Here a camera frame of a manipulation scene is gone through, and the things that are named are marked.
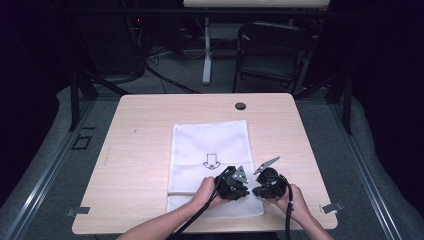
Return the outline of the aluminium floor rail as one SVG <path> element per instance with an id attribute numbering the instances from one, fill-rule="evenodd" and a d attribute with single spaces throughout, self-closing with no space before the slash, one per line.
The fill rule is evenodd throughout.
<path id="1" fill-rule="evenodd" d="M 70 208 L 82 198 L 99 155 L 112 105 L 86 102 L 76 129 L 68 130 L 66 110 L 0 209 L 0 240 L 94 240 L 72 231 Z"/>
<path id="2" fill-rule="evenodd" d="M 330 112 L 336 121 L 336 125 L 341 135 L 348 145 L 349 151 L 353 155 L 353 163 L 359 176 L 361 184 L 367 194 L 373 211 L 381 225 L 387 240 L 403 240 L 394 220 L 378 190 L 374 178 L 372 177 L 363 155 L 357 146 L 352 135 L 345 129 L 342 121 L 342 113 L 336 105 L 329 105 Z"/>

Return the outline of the person's left hand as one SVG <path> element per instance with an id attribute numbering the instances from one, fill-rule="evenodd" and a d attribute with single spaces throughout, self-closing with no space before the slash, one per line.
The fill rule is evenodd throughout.
<path id="1" fill-rule="evenodd" d="M 197 192 L 193 196 L 193 198 L 189 201 L 189 205 L 194 210 L 200 210 L 212 197 L 212 193 L 215 189 L 214 178 L 209 176 L 205 177 Z"/>

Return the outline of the grey tape piece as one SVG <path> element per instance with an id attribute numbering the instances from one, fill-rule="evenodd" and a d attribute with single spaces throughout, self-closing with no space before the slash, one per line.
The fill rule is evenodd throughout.
<path id="1" fill-rule="evenodd" d="M 89 207 L 76 207 L 76 208 L 70 208 L 67 210 L 66 215 L 69 217 L 76 217 L 80 214 L 88 214 L 90 211 Z"/>
<path id="2" fill-rule="evenodd" d="M 341 202 L 330 203 L 327 205 L 320 205 L 320 211 L 325 214 L 337 214 L 340 210 L 344 208 L 344 205 Z"/>

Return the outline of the black metal frame stand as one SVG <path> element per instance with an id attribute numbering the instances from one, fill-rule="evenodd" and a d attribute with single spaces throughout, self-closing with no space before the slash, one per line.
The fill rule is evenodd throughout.
<path id="1" fill-rule="evenodd" d="M 70 78 L 70 102 L 71 102 L 71 125 L 69 131 L 72 132 L 76 129 L 77 125 L 80 122 L 80 97 L 79 93 L 82 93 L 83 96 L 89 101 L 95 101 L 99 94 L 94 88 L 94 84 L 100 84 L 112 92 L 124 96 L 128 92 L 121 89 L 120 87 L 114 85 L 113 83 L 107 81 L 105 78 L 101 77 L 98 74 L 95 74 L 91 71 L 77 71 L 74 72 Z"/>
<path id="2" fill-rule="evenodd" d="M 344 127 L 345 131 L 351 135 L 352 129 L 351 129 L 351 110 L 352 110 L 352 86 L 353 81 L 350 77 L 349 72 L 340 72 L 336 73 L 327 79 L 311 85 L 310 87 L 307 87 L 306 89 L 296 93 L 294 95 L 295 99 L 302 99 L 306 96 L 311 95 L 312 93 L 316 92 L 317 90 L 325 87 L 330 86 L 329 91 L 325 95 L 326 102 L 328 104 L 336 104 L 340 98 L 343 98 L 343 108 L 342 108 L 342 126 Z"/>

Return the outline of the dark computer case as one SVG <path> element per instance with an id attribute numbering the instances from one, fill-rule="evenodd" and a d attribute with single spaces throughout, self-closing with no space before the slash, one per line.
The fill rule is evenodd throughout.
<path id="1" fill-rule="evenodd" d="M 137 76 L 142 72 L 130 17 L 90 14 L 78 18 L 90 55 L 101 75 Z"/>

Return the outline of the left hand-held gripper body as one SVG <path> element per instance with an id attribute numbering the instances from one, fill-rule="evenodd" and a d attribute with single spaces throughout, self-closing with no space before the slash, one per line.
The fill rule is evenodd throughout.
<path id="1" fill-rule="evenodd" d="M 248 179 L 244 168 L 239 166 L 228 166 L 215 180 L 215 189 L 222 199 L 238 200 L 240 190 L 248 189 Z"/>

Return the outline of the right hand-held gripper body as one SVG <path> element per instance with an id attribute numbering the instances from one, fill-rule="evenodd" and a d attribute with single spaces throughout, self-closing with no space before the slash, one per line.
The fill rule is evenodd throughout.
<path id="1" fill-rule="evenodd" d="M 257 187 L 263 189 L 265 199 L 279 198 L 285 195 L 288 186 L 287 179 L 279 174 L 274 168 L 271 167 L 273 163 L 280 159 L 279 156 L 268 160 L 260 165 L 254 172 L 257 175 L 256 181 L 259 183 Z"/>

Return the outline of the white cloth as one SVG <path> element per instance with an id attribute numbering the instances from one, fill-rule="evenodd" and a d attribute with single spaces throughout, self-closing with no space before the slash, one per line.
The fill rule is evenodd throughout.
<path id="1" fill-rule="evenodd" d="M 246 121 L 176 124 L 173 127 L 167 210 L 175 210 L 187 203 L 204 178 L 217 177 L 229 166 L 243 169 L 245 179 L 242 185 L 249 191 L 257 186 Z"/>

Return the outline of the black folding chair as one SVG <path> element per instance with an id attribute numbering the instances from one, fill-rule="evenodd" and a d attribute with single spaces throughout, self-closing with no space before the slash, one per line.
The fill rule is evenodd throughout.
<path id="1" fill-rule="evenodd" d="M 314 39 L 307 30 L 255 21 L 237 32 L 237 57 L 232 92 L 245 76 L 281 83 L 293 94 Z"/>

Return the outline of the black horizontal frame bar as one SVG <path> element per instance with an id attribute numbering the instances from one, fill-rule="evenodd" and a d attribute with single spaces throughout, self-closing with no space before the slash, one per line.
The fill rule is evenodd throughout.
<path id="1" fill-rule="evenodd" d="M 270 16 L 270 17 L 317 17 L 317 18 L 352 18 L 367 16 L 370 12 L 302 12 L 284 10 L 259 9 L 147 9 L 147 10 L 114 10 L 114 9 L 53 9 L 55 14 L 116 14 L 116 15 L 148 15 L 148 16 Z"/>

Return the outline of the white desk leg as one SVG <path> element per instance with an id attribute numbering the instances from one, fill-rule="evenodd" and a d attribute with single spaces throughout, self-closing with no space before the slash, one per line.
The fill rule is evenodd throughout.
<path id="1" fill-rule="evenodd" d="M 204 85 L 209 85 L 211 83 L 212 59 L 211 59 L 210 28 L 209 28 L 208 18 L 206 18 L 204 22 L 204 40 L 205 40 L 205 58 L 204 58 L 202 83 Z"/>

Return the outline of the person's right hand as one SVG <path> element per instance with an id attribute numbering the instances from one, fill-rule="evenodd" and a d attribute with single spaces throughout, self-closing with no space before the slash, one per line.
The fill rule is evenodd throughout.
<path id="1" fill-rule="evenodd" d="M 312 214 L 306 205 L 300 188 L 295 185 L 290 185 L 292 190 L 292 199 L 289 199 L 289 194 L 286 193 L 283 197 L 268 199 L 268 202 L 276 205 L 283 213 L 287 213 L 287 207 L 292 204 L 290 217 L 300 226 L 305 227 L 311 222 Z"/>

